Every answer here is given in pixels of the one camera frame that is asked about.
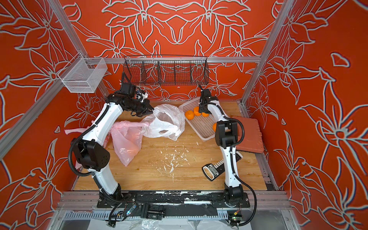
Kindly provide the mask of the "white translucent plastic bag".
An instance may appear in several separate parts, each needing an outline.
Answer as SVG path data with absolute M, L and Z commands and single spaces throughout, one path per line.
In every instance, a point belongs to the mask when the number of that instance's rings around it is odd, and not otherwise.
M 177 106 L 160 104 L 154 107 L 153 113 L 141 121 L 148 126 L 142 129 L 147 138 L 169 138 L 173 141 L 185 131 L 185 113 Z

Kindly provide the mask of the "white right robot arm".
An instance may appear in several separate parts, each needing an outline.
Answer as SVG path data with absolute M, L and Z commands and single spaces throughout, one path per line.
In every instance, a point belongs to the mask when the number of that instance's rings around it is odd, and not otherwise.
M 224 199 L 228 205 L 239 206 L 244 198 L 244 189 L 247 187 L 253 194 L 254 207 L 250 217 L 246 221 L 231 218 L 228 225 L 239 228 L 250 224 L 257 210 L 257 198 L 255 191 L 240 179 L 236 162 L 236 146 L 244 139 L 245 130 L 243 124 L 236 118 L 230 118 L 222 109 L 217 97 L 212 96 L 209 89 L 201 89 L 199 99 L 199 112 L 211 114 L 216 119 L 215 141 L 219 146 L 225 170 Z

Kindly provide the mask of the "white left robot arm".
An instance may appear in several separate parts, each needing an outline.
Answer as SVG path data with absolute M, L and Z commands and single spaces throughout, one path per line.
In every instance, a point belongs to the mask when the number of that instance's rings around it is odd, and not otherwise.
M 117 204 L 128 200 L 121 193 L 120 184 L 114 179 L 109 167 L 110 153 L 104 147 L 108 132 L 124 112 L 143 117 L 153 113 L 154 108 L 146 96 L 110 94 L 101 113 L 93 124 L 71 142 L 68 164 L 72 172 L 79 176 L 91 176 L 105 199 Z

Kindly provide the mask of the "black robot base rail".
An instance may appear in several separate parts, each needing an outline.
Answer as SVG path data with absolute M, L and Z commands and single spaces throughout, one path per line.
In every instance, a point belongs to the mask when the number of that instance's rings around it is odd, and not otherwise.
M 123 191 L 126 202 L 116 211 L 123 208 L 130 209 L 134 217 L 159 218 L 227 218 L 227 212 L 220 211 L 239 210 L 249 208 L 250 202 L 247 194 L 239 201 L 226 201 L 223 191 Z

